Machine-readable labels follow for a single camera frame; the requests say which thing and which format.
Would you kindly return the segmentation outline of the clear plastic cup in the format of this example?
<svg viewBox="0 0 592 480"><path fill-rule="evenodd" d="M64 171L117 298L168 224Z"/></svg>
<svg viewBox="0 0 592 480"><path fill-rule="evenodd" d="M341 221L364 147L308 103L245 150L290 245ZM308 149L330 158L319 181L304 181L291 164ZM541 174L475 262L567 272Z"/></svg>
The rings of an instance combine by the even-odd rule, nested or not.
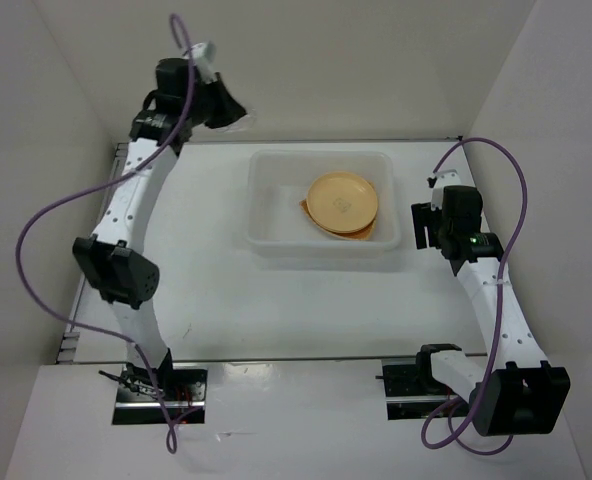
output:
<svg viewBox="0 0 592 480"><path fill-rule="evenodd" d="M242 133L251 130L255 125L257 119L256 110L253 107L247 107L245 114L233 122L232 124L223 128L222 132L226 134Z"/></svg>

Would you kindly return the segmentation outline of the woven bamboo basket tray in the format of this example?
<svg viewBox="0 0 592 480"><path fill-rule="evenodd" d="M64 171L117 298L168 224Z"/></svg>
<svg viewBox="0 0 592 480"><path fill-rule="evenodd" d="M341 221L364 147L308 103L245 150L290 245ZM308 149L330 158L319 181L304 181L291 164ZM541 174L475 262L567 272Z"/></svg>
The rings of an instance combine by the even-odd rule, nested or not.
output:
<svg viewBox="0 0 592 480"><path fill-rule="evenodd" d="M378 216L378 208L374 202L353 211L348 202L345 202L344 206L339 206L338 200L334 200L331 211L324 212L323 202L315 200L314 213L310 212L306 199L301 200L299 205L309 220L319 229L334 237L348 240L369 240Z"/></svg>

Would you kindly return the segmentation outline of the yellow plastic plate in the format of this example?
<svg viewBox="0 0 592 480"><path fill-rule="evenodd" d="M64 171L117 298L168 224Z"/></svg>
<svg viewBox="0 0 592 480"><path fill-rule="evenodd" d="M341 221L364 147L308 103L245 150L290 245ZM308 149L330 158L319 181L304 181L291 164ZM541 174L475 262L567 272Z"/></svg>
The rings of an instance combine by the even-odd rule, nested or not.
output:
<svg viewBox="0 0 592 480"><path fill-rule="evenodd" d="M367 207L372 202L379 209L379 197L372 184L363 177L346 171L328 172L314 180L305 199L311 213L315 212L315 200L323 202L324 212L331 211L334 200L338 200L339 206L348 202L353 211L362 206Z"/></svg>

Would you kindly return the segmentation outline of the white plastic bin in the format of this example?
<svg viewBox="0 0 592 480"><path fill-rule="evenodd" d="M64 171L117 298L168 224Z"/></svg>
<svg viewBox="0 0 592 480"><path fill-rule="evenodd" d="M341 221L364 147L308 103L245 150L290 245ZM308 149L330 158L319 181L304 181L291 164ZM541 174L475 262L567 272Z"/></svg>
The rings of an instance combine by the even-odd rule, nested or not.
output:
<svg viewBox="0 0 592 480"><path fill-rule="evenodd" d="M308 216L312 183L327 173L349 172L374 187L379 207L366 239L327 233ZM266 258L374 258L397 247L402 232L393 164L378 152L271 151L250 159L246 239Z"/></svg>

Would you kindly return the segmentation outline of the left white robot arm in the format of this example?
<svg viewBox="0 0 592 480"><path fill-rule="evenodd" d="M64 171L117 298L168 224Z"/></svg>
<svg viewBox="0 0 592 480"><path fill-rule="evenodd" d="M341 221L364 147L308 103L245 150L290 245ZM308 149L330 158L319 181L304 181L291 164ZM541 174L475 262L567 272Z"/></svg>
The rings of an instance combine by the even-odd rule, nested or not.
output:
<svg viewBox="0 0 592 480"><path fill-rule="evenodd" d="M129 339L120 382L160 400L178 381L154 312L160 271L144 255L149 220L193 128L227 127L247 112L206 59L163 59L155 76L156 87L132 122L123 169L127 179L115 189L92 234L74 241L72 253Z"/></svg>

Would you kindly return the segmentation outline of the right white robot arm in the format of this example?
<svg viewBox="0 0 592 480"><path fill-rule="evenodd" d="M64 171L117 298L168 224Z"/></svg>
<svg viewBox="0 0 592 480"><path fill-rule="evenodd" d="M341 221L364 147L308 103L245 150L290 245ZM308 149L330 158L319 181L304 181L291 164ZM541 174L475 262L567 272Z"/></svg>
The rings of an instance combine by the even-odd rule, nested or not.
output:
<svg viewBox="0 0 592 480"><path fill-rule="evenodd" d="M471 301L487 349L480 367L454 344L428 344L416 355L414 381L426 393L443 386L466 402L482 436L544 435L553 431L571 387L563 367L550 364L514 293L505 251L484 232L483 200L465 185L435 187L412 206L418 248L433 247L449 262Z"/></svg>

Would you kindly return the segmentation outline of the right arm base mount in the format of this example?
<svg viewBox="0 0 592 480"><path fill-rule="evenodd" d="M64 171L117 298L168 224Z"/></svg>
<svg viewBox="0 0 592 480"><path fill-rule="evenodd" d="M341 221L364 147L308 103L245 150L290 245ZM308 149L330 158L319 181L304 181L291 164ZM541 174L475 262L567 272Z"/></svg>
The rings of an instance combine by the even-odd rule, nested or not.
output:
<svg viewBox="0 0 592 480"><path fill-rule="evenodd" d="M426 419L434 409L456 397L445 385L427 386L414 358L385 359L381 365L381 373L375 378L383 386L389 421Z"/></svg>

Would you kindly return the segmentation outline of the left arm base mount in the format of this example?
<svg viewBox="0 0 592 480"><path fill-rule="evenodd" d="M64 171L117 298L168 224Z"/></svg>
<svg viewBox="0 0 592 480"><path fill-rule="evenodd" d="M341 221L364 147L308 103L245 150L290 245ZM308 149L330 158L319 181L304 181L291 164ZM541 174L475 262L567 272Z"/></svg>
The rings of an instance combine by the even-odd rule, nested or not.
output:
<svg viewBox="0 0 592 480"><path fill-rule="evenodd" d="M154 388L145 378L132 380L124 368L119 375L99 370L98 374L117 384L113 425L165 424ZM175 369L172 385L161 390L172 420L181 424L203 424L208 371L205 368Z"/></svg>

